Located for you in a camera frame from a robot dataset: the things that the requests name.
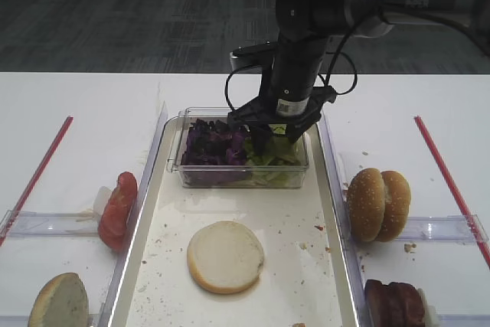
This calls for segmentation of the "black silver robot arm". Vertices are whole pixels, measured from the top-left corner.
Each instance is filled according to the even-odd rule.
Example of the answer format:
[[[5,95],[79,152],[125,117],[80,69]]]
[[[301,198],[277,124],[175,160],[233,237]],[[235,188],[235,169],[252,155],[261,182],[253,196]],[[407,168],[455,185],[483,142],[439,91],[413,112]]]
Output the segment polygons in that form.
[[[489,0],[276,0],[277,40],[230,54],[234,72],[259,68],[262,76],[258,95],[232,108],[227,121],[250,129],[257,153],[273,137],[274,124],[296,142],[338,96],[329,75],[319,73],[331,38],[345,44],[382,37],[395,25],[442,25],[488,53],[489,43],[475,29],[488,7]]]

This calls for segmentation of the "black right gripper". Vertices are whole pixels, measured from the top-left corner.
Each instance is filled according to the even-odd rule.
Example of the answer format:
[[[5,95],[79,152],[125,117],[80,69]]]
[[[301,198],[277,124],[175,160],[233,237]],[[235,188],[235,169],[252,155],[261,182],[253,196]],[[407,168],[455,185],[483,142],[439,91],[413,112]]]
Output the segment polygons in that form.
[[[335,101],[332,87],[314,86],[327,43],[322,37],[290,41],[280,35],[273,64],[258,67],[262,74],[258,96],[228,113],[229,125],[249,126],[255,155],[262,155],[273,137],[269,124],[286,125],[285,136],[295,143],[320,119],[324,103]]]

